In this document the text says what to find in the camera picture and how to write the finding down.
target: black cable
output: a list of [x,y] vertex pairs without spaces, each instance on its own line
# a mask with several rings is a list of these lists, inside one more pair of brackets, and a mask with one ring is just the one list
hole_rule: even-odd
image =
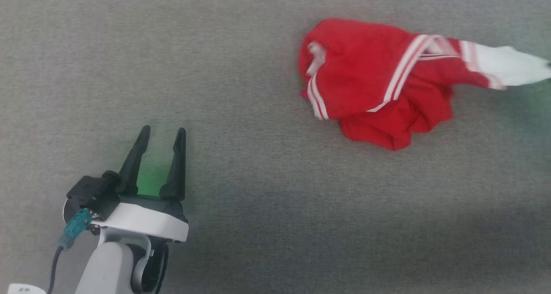
[[161,284],[163,284],[163,279],[165,278],[165,272],[167,272],[167,266],[169,265],[169,245],[165,244],[165,252],[163,254],[163,270],[161,271],[161,276],[159,277],[159,282],[157,283],[157,289],[155,294],[159,294],[161,290]]
[[61,251],[63,251],[63,247],[62,246],[57,247],[56,253],[53,256],[52,272],[50,272],[50,286],[48,287],[48,293],[47,294],[52,294],[53,284],[56,282],[57,260],[59,260],[59,255],[61,254]]

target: red garment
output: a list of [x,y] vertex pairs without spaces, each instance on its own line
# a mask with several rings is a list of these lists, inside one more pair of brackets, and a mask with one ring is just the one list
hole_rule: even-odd
[[[325,58],[312,74],[313,43]],[[326,19],[301,47],[299,69],[308,82],[303,96],[319,118],[338,119],[349,139],[403,149],[412,132],[426,133],[452,118],[453,84],[503,88],[465,61],[462,51],[470,47],[387,25]]]

